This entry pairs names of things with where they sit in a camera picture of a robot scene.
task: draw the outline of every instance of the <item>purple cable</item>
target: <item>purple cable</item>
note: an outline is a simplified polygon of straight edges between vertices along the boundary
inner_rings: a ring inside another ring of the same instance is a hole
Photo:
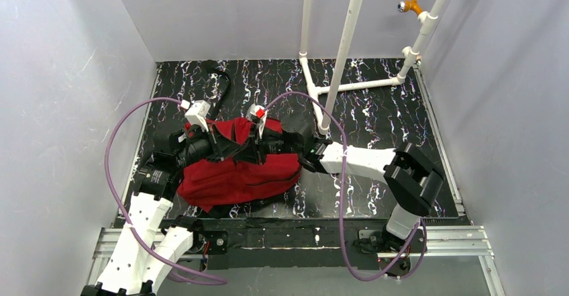
[[[119,205],[119,209],[121,210],[123,216],[125,217],[125,221],[129,224],[132,225],[132,221],[130,219],[130,216],[128,215],[128,211],[126,211],[126,208],[124,206],[124,204],[121,201],[121,198],[119,197],[119,194],[117,193],[117,189],[115,188],[115,185],[113,184],[113,180],[111,179],[111,171],[109,169],[109,153],[111,152],[111,147],[113,145],[113,141],[115,139],[115,136],[117,135],[120,127],[122,126],[122,124],[124,123],[124,121],[138,108],[141,108],[144,105],[147,105],[149,103],[155,102],[155,101],[171,101],[173,103],[176,103],[178,105],[180,105],[182,102],[177,100],[177,99],[172,99],[172,98],[166,98],[166,97],[158,97],[158,98],[152,98],[146,101],[143,101],[141,103],[139,103],[138,105],[134,106],[134,108],[132,108],[131,110],[129,110],[117,123],[117,125],[115,126],[115,129],[113,130],[113,132],[111,133],[111,137],[109,138],[109,142],[107,143],[107,148],[105,150],[105,175],[107,176],[107,183],[109,183],[109,188],[111,189],[111,193],[113,194],[113,197],[115,198],[115,201],[117,202],[117,204]],[[184,271],[186,273],[191,273],[196,275],[197,277],[202,277],[202,278],[206,278],[206,279],[210,279],[212,281],[193,281],[190,279],[185,279],[184,277],[181,277],[182,279],[184,279],[184,282],[187,283],[192,283],[192,284],[196,284],[196,285],[207,285],[207,286],[217,286],[217,285],[225,285],[227,284],[227,280],[218,277],[218,276],[214,276],[214,275],[210,275],[210,274],[205,274],[205,273],[200,273],[199,271],[184,267],[180,264],[177,264],[175,262],[169,261],[168,259],[162,257],[161,255],[155,253],[155,251],[153,251],[151,249],[151,247],[147,246],[144,243],[144,240],[138,235],[136,229],[134,227],[130,228],[130,231],[132,231],[132,235],[134,236],[134,238],[136,239],[136,241],[140,244],[140,246],[147,252],[149,253],[151,256],[153,256],[154,258],[158,259],[159,261],[163,262],[164,264],[167,264],[168,266],[171,266],[172,268]]]
[[[346,151],[348,150],[348,137],[346,137],[346,133],[344,131],[344,129],[342,128],[342,126],[340,125],[340,123],[332,116],[332,114],[326,110],[326,108],[324,108],[324,106],[322,106],[320,104],[320,102],[318,102],[318,100],[310,97],[309,95],[307,95],[306,93],[301,93],[298,91],[289,91],[287,93],[283,93],[282,95],[279,95],[277,98],[273,99],[265,108],[265,110],[269,110],[277,101],[281,100],[282,98],[289,96],[289,95],[299,95],[302,97],[306,97],[308,99],[310,99],[313,103],[315,103],[318,107],[320,107],[320,109],[322,109],[322,112],[324,112],[326,115],[328,115],[328,117],[330,117],[330,120],[336,125],[336,127],[338,127],[338,129],[340,130],[340,134],[342,135],[342,146],[344,148],[344,154],[342,154],[342,176],[341,176],[341,180],[340,180],[340,216],[338,218],[339,222],[340,222],[340,247],[342,248],[342,257],[344,258],[344,263],[346,264],[346,267],[348,268],[349,272],[352,274],[352,276],[354,276],[354,278],[358,279],[359,281],[373,281],[374,279],[377,279],[383,275],[385,275],[389,269],[391,269],[391,267],[393,265],[395,265],[395,263],[397,262],[397,260],[401,257],[401,255],[403,254],[403,252],[407,249],[407,247],[409,246],[409,244],[411,243],[411,238],[415,235],[415,232],[417,231],[417,228],[419,227],[419,223],[417,222],[415,224],[415,226],[413,227],[413,230],[411,231],[411,233],[409,234],[409,237],[407,238],[407,240],[405,241],[405,244],[403,244],[403,247],[401,247],[401,250],[397,253],[397,255],[391,260],[391,262],[385,266],[385,268],[383,268],[382,271],[380,271],[378,274],[375,274],[373,276],[369,276],[369,277],[363,277],[361,276],[358,271],[356,269],[354,269],[354,267],[352,267],[352,265],[350,264],[350,260],[348,259],[348,253],[346,252],[346,241],[344,239],[344,183],[345,183],[345,177],[346,177]],[[423,247],[423,253],[421,254],[421,258],[419,259],[419,262],[417,263],[417,265],[415,267],[413,267],[412,270],[409,271],[408,274],[406,274],[405,276],[401,277],[401,278],[406,278],[408,277],[410,274],[414,273],[415,270],[417,270],[417,267],[421,264],[421,262],[423,261],[423,256],[425,254],[426,251],[426,247],[427,247],[427,230],[426,227],[423,223],[423,229],[425,229],[425,244]]]

